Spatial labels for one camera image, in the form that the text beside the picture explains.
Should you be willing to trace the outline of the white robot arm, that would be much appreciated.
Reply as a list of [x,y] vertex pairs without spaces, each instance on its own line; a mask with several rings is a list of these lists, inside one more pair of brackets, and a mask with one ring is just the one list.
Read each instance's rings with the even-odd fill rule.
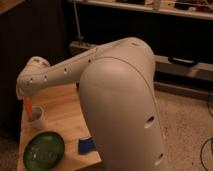
[[77,83],[106,171],[170,171],[154,93],[155,56],[135,37],[94,46],[55,65],[38,56],[17,77],[19,98]]

